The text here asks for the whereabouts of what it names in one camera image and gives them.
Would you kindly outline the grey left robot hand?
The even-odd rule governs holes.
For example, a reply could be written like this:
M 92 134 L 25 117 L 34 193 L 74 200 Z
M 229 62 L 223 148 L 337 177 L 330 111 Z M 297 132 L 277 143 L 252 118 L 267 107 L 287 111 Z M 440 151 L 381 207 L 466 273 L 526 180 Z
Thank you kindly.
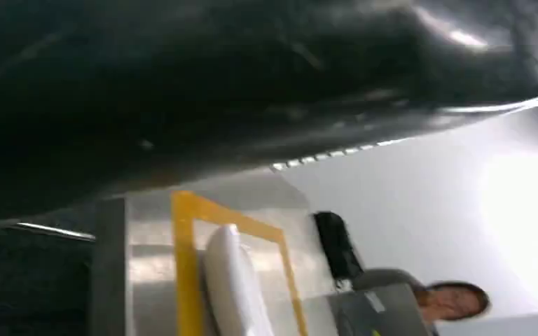
M 0 221 L 538 105 L 538 1 L 0 1 Z

